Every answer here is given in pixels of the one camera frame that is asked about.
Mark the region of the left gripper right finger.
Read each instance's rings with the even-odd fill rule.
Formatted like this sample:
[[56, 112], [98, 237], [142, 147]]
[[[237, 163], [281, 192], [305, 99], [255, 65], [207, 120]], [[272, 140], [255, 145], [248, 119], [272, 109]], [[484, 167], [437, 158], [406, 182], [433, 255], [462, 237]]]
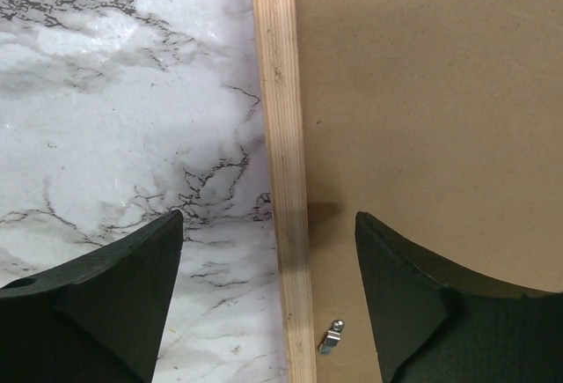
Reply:
[[384, 382], [560, 382], [562, 295], [480, 274], [367, 212], [355, 244]]

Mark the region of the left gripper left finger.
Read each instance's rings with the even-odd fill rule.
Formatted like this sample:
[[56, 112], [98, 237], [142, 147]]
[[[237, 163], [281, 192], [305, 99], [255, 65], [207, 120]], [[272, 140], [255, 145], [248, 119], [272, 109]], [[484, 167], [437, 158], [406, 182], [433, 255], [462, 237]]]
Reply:
[[171, 211], [1, 289], [3, 382], [150, 382], [183, 246]]

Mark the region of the pink picture frame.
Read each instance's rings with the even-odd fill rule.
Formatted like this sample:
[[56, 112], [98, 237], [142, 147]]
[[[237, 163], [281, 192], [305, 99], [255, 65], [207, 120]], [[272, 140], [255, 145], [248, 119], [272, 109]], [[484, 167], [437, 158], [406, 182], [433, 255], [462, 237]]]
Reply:
[[[253, 0], [289, 380], [384, 382], [367, 212], [562, 295], [562, 0]], [[318, 346], [334, 320], [339, 344]]]

